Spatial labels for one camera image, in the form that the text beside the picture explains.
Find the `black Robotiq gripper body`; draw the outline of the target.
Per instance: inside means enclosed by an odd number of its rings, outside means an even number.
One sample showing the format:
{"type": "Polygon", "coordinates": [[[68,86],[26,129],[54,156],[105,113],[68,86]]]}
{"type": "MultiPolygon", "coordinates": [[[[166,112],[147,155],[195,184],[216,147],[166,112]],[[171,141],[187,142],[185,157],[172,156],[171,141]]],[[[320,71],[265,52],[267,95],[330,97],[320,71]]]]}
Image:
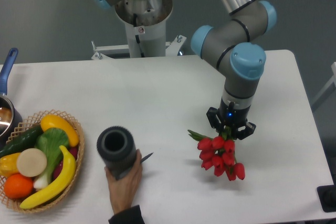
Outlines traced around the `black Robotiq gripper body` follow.
{"type": "Polygon", "coordinates": [[[225,128],[230,128],[232,134],[234,128],[244,126],[248,122],[247,115],[252,100],[253,97],[238,98],[229,93],[222,94],[218,117],[221,120],[223,131],[225,128]]]}

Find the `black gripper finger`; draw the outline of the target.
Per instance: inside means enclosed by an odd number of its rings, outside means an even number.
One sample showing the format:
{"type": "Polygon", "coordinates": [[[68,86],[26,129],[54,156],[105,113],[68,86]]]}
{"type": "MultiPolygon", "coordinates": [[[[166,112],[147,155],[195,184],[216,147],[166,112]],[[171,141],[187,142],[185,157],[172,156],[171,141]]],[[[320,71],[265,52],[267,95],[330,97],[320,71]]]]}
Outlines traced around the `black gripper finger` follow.
{"type": "Polygon", "coordinates": [[[210,107],[206,112],[206,116],[208,118],[211,128],[215,129],[216,132],[222,132],[223,126],[218,115],[219,115],[218,109],[214,107],[210,107]]]}
{"type": "Polygon", "coordinates": [[[234,140],[243,140],[251,136],[256,129],[256,124],[247,122],[244,126],[233,129],[232,137],[234,140]]]}

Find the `dark sleeved forearm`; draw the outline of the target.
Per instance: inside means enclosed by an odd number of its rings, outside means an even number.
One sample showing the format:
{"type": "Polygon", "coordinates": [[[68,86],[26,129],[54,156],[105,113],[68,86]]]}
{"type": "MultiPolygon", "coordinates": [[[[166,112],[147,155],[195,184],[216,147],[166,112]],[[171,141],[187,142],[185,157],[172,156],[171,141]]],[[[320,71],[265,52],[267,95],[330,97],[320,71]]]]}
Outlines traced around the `dark sleeved forearm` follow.
{"type": "Polygon", "coordinates": [[[139,205],[114,214],[108,222],[109,224],[145,224],[139,205]]]}

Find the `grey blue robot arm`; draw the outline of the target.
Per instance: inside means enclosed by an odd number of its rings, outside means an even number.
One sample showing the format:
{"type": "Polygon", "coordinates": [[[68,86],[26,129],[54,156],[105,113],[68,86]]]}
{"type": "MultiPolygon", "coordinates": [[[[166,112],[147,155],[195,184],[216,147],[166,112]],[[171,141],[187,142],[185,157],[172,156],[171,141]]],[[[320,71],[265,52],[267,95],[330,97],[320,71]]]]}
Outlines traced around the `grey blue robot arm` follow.
{"type": "MultiPolygon", "coordinates": [[[[101,8],[113,7],[124,23],[132,58],[166,56],[166,20],[172,0],[94,0],[101,8]]],[[[230,21],[221,28],[200,27],[191,49],[225,77],[219,108],[209,108],[207,118],[218,133],[230,131],[245,139],[255,131],[247,115],[264,72],[266,54],[252,40],[273,28],[274,7],[267,1],[222,0],[230,21]]]]}

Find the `person's bare hand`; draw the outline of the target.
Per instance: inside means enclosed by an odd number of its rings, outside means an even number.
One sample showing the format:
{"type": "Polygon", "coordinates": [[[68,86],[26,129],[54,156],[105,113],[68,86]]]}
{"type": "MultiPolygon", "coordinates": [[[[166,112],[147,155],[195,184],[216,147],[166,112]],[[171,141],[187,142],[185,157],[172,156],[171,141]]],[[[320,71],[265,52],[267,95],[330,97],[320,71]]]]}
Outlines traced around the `person's bare hand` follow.
{"type": "Polygon", "coordinates": [[[138,191],[143,168],[140,163],[142,154],[139,149],[137,149],[136,154],[136,160],[131,170],[122,179],[116,180],[108,168],[104,168],[108,181],[110,203],[115,215],[132,207],[133,200],[138,191]]]}

